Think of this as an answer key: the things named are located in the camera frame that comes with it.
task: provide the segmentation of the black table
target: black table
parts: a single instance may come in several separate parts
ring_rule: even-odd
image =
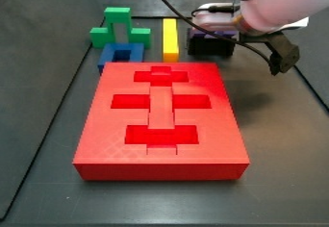
[[[161,19],[146,61],[161,61]],[[312,224],[329,223],[329,119],[296,69],[273,77],[247,49],[216,61],[239,119],[251,167],[235,182],[85,182],[71,162],[99,79],[102,50],[91,49],[3,224]]]

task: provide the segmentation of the cross-shaped cutout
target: cross-shaped cutout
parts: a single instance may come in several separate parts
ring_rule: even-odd
[[[178,144],[198,144],[197,126],[176,125],[176,109],[212,108],[208,95],[173,93],[174,82],[189,82],[188,72],[154,66],[150,71],[137,71],[134,81],[150,82],[149,94],[117,94],[112,108],[149,109],[149,125],[128,126],[126,144],[176,149]]]

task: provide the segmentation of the red block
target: red block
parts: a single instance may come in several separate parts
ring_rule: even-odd
[[[108,63],[74,165],[85,180],[233,180],[249,158],[215,63]]]

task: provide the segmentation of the toy block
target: toy block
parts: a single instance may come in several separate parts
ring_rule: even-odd
[[[150,48],[150,29],[133,28],[129,34],[130,43],[144,43],[146,48]]]
[[[164,62],[180,61],[178,23],[174,18],[164,19]]]
[[[219,35],[232,38],[237,32],[216,32]],[[188,54],[189,55],[219,55],[231,57],[235,52],[236,43],[208,36],[204,32],[188,29]]]
[[[74,166],[85,180],[236,180],[249,165],[216,63],[108,63]]]
[[[116,23],[126,24],[129,34],[133,29],[130,8],[106,8],[105,15],[109,26]]]
[[[109,28],[93,28],[90,31],[93,46],[105,47],[108,43],[116,42],[116,34]]]
[[[150,29],[133,28],[130,8],[106,8],[105,10],[108,28],[93,28],[90,31],[93,46],[102,48],[108,43],[116,43],[117,23],[126,24],[130,43],[144,43],[150,48]]]
[[[98,62],[102,74],[106,63],[113,62],[142,62],[145,45],[142,43],[108,43]]]

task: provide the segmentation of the cable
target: cable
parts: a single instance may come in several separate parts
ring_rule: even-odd
[[[194,27],[197,30],[202,31],[205,34],[213,36],[215,38],[219,38],[219,39],[223,39],[223,40],[227,40],[227,41],[231,41],[233,43],[236,43],[237,45],[241,45],[244,46],[245,48],[248,48],[249,50],[252,50],[256,54],[259,54],[261,56],[261,58],[268,62],[271,68],[272,68],[272,73],[273,75],[277,74],[277,72],[275,72],[273,70],[276,69],[271,59],[267,57],[267,55],[259,50],[256,49],[255,47],[249,46],[248,44],[240,42],[240,41],[236,41],[235,39],[232,38],[227,38],[227,37],[223,37],[221,35],[213,33],[212,31],[208,31],[206,29],[204,29],[201,26],[198,26],[196,23],[193,23],[181,13],[180,11],[173,7],[173,5],[170,4],[170,2],[168,0],[162,0],[162,2],[166,4],[166,6],[170,8],[170,10],[176,13],[176,15],[192,26]]]
[[[208,8],[198,8],[192,12],[192,16],[196,16],[197,12],[209,12],[209,13],[233,13],[237,8],[235,8],[235,6],[211,6]]]

